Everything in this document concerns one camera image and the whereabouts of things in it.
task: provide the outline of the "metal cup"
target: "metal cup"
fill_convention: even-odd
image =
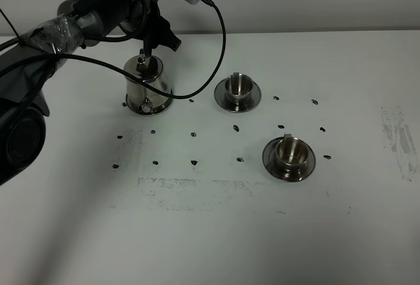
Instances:
[[[251,98],[254,82],[251,78],[240,73],[233,73],[226,79],[226,99],[236,105],[246,103]]]
[[[309,148],[300,139],[285,134],[276,146],[276,162],[283,170],[303,170],[308,166]]]

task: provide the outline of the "black cable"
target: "black cable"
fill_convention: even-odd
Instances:
[[[8,47],[11,47],[15,44],[19,43],[19,39],[17,37],[15,37],[14,39],[8,40],[2,44],[0,44],[0,52],[7,49]]]
[[[16,35],[16,37],[18,38],[19,41],[21,41],[21,38],[19,36],[19,33],[16,31],[16,29],[14,28],[14,26],[12,25],[12,22],[7,18],[6,14],[1,10],[0,8],[0,13],[3,15],[3,17],[5,17],[7,23],[9,24],[9,26],[12,28],[14,34]]]
[[[142,21],[138,25],[137,29],[133,31],[132,33],[129,33],[127,35],[124,35],[123,37],[101,37],[99,35],[93,35],[93,34],[85,34],[85,39],[87,40],[94,40],[94,41],[101,41],[101,42],[124,42],[127,40],[130,40],[142,33],[144,26],[146,25],[146,18],[147,18],[147,4],[145,0],[138,0],[140,1],[142,5],[143,15],[142,15]]]

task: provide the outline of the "white table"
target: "white table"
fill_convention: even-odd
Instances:
[[[220,35],[181,39],[156,50],[178,94],[221,49]],[[123,67],[140,46],[77,53]],[[233,72],[262,91],[246,114],[213,98]],[[154,117],[122,107],[123,76],[68,61],[44,87],[40,157],[0,188],[0,282],[418,284],[419,88],[418,31],[229,35],[210,86]],[[263,166],[284,133],[314,149],[303,182]]]

